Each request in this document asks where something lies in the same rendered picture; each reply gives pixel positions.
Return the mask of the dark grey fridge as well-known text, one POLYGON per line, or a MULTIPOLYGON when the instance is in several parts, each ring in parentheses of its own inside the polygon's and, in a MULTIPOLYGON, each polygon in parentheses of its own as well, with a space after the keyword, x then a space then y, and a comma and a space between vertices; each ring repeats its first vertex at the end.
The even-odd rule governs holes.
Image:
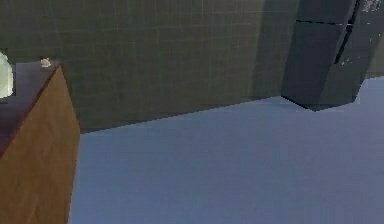
POLYGON ((300 0, 281 96, 320 111, 357 98, 379 42, 384 38, 384 0, 361 0, 352 33, 335 64, 350 0, 300 0))

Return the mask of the brown wooden counter cabinet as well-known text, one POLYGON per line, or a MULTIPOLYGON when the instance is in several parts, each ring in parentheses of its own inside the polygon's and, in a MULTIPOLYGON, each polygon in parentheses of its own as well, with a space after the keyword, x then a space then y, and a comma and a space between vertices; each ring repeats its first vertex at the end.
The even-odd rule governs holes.
POLYGON ((14 69, 0 99, 0 224, 68 224, 80 127, 61 62, 14 69))

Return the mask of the pale green round object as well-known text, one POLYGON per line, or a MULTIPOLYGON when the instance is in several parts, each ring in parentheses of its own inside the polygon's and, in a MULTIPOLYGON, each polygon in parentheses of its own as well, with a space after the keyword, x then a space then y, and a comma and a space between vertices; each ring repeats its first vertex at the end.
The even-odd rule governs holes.
POLYGON ((0 51, 0 99, 13 94, 13 69, 8 57, 0 51))

